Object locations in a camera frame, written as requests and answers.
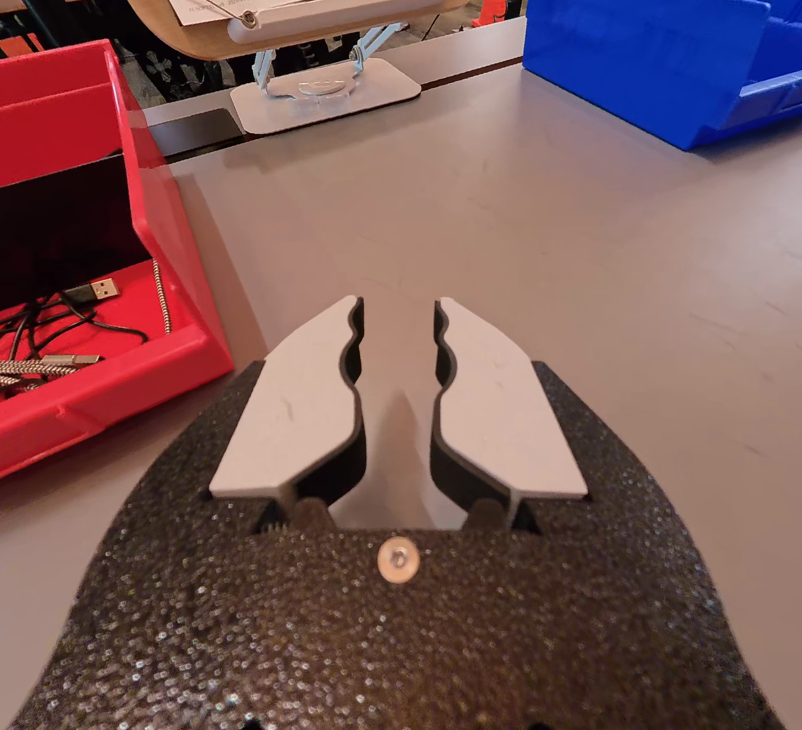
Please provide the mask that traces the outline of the wooden document stand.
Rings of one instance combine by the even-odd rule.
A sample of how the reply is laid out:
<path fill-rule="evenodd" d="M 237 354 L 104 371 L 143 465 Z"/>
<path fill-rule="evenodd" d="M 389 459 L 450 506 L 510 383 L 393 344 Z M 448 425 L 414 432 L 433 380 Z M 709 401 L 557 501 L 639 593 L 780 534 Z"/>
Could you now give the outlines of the wooden document stand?
<path fill-rule="evenodd" d="M 376 51 L 405 23 L 469 0 L 306 0 L 183 26 L 169 0 L 127 0 L 174 50 L 207 61 L 255 54 L 230 92 L 245 133 L 272 135 L 405 103 L 422 87 Z"/>

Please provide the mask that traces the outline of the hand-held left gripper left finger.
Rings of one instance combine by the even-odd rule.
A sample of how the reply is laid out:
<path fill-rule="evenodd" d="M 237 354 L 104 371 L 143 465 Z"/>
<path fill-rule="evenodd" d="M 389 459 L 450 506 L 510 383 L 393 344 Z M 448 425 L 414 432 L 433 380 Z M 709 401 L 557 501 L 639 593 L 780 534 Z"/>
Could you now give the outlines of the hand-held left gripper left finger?
<path fill-rule="evenodd" d="M 264 359 L 209 484 L 218 499 L 266 498 L 290 511 L 335 504 L 366 473 L 366 434 L 355 384 L 362 372 L 364 301 L 347 295 Z"/>

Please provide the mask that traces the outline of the red plastic bin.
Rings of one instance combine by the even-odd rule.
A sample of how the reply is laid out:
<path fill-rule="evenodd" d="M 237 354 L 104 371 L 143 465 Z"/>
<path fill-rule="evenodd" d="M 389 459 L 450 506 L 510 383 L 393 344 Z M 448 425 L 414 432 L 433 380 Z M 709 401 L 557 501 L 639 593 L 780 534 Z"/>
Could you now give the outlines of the red plastic bin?
<path fill-rule="evenodd" d="M 179 189 L 107 41 L 1 65 L 2 318 L 113 280 L 41 354 L 103 359 L 2 395 L 7 476 L 233 369 Z"/>

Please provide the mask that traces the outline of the blue plastic bin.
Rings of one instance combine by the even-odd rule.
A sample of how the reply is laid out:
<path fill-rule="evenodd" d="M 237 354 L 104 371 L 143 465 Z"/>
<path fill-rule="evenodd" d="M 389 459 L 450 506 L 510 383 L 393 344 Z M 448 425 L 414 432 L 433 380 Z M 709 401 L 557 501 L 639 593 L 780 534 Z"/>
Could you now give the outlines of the blue plastic bin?
<path fill-rule="evenodd" d="M 688 151 L 801 113 L 801 0 L 528 0 L 523 67 Z"/>

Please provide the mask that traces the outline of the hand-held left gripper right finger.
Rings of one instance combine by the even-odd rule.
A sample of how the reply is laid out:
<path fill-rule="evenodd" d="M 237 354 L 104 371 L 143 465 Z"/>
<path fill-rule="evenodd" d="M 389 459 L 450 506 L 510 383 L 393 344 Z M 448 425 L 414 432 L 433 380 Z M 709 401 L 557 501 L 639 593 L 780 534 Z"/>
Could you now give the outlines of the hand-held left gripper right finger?
<path fill-rule="evenodd" d="M 431 478 L 465 512 L 462 528 L 533 527 L 532 501 L 589 498 L 589 486 L 535 363 L 485 319 L 442 297 L 434 307 Z"/>

